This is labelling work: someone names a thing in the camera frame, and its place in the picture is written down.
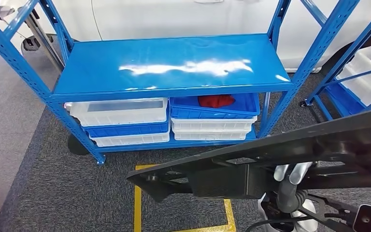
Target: blue metal shelf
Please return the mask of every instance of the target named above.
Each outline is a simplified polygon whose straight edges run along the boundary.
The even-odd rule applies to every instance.
[[[155,150],[155,149],[167,149],[167,148],[180,148],[180,147],[194,147],[194,146],[218,146],[218,145],[233,145],[250,142],[256,139],[255,128],[253,126],[251,132],[247,134],[245,140],[232,140],[232,141],[208,141],[208,140],[175,140],[174,133],[170,132],[170,141],[165,143],[155,144],[141,144],[141,145],[127,145],[127,146],[108,146],[108,147],[97,147],[99,152],[119,152],[119,151],[140,151],[140,150]]]
[[[316,89],[305,99],[305,103],[308,106],[312,105],[313,101],[316,101],[328,120],[332,120],[333,118],[330,115],[329,111],[326,109],[324,103],[320,100],[319,96],[322,93],[327,94],[329,100],[332,102],[332,104],[335,106],[342,117],[357,114],[362,111],[371,109],[371,104],[368,106],[363,104],[362,101],[352,91],[345,88],[341,83],[346,80],[368,75],[371,73],[371,70],[340,80],[336,79],[336,76],[342,71],[344,66],[352,59],[352,57],[354,57],[358,49],[363,46],[363,44],[370,38],[370,36],[371,22],[358,36],[358,38],[352,43],[352,45],[334,65],[334,67],[329,71],[329,73],[316,87]]]
[[[266,34],[75,43],[60,102],[283,91],[293,85]]]
[[[244,141],[176,141],[171,135],[167,143],[97,147],[63,103],[265,92],[258,137],[267,136],[359,2],[339,0],[326,18],[311,0],[301,1],[321,30],[292,78],[276,54],[280,26],[291,0],[279,0],[266,34],[81,43],[74,43],[51,0],[28,0],[18,20],[5,32],[0,29],[0,55],[98,164],[105,162],[103,152],[243,143],[255,139],[255,132]],[[28,15],[33,18],[29,13],[37,2],[57,33],[66,62],[54,91],[9,39],[21,20]],[[35,29],[35,36],[45,39],[37,23],[29,27]],[[277,91],[282,94],[268,115],[270,94]]]

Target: caster wheel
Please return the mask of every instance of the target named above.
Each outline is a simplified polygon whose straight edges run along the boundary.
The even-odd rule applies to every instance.
[[[78,139],[72,134],[68,137],[69,151],[75,155],[83,156],[89,154],[89,151],[83,146]]]
[[[306,104],[306,102],[305,101],[301,101],[300,102],[300,107],[301,108],[306,108],[308,105]]]

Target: white tray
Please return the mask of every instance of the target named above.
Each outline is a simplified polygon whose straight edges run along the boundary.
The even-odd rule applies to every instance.
[[[112,136],[89,138],[96,142],[97,146],[119,146],[119,145],[137,145],[137,144],[153,144],[168,142],[170,140],[170,125],[166,133],[155,134],[135,134],[125,136]]]
[[[164,122],[167,98],[73,102],[70,115],[83,127]]]
[[[175,140],[245,140],[249,132],[180,132]]]
[[[176,119],[171,118],[174,133],[250,132],[257,116],[251,119]]]

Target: gray floor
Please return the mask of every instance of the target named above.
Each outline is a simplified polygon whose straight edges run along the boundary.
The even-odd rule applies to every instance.
[[[40,52],[26,58],[49,86],[56,73]],[[44,109],[39,99],[0,57],[0,208],[18,172]]]
[[[26,57],[53,84],[57,73],[49,61],[39,52],[27,53]],[[133,231],[134,188],[125,180],[127,172],[135,165],[167,162],[215,148],[114,153],[108,155],[106,165],[97,166],[91,156],[69,153],[65,143],[68,132],[43,110],[1,58],[0,64],[0,231]],[[310,110],[299,108],[298,102],[320,78],[308,78],[273,133],[316,123]],[[321,193],[353,205],[371,204],[371,189]],[[232,200],[231,204],[237,231],[244,231],[258,220],[255,201]],[[227,222],[222,201],[174,195],[156,204],[143,194],[142,206],[144,232]]]

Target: shelf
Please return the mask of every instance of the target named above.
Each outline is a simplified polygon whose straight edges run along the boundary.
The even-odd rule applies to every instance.
[[[326,87],[325,92],[342,117],[360,113],[365,109],[362,102],[340,83]]]
[[[170,141],[165,143],[155,143],[155,144],[141,144],[141,145],[127,145],[127,146],[109,146],[109,147],[97,147],[99,152],[119,152],[119,151],[140,151],[140,150],[155,150],[155,149],[167,149],[167,148],[180,148],[180,147],[194,147],[194,146],[216,146],[216,145],[234,145],[242,144],[255,140],[257,136],[255,135],[255,128],[247,134],[245,140],[233,140],[233,141],[187,141],[187,140],[175,140],[174,133],[170,132]]]
[[[285,91],[293,87],[266,34],[75,43],[58,102]]]

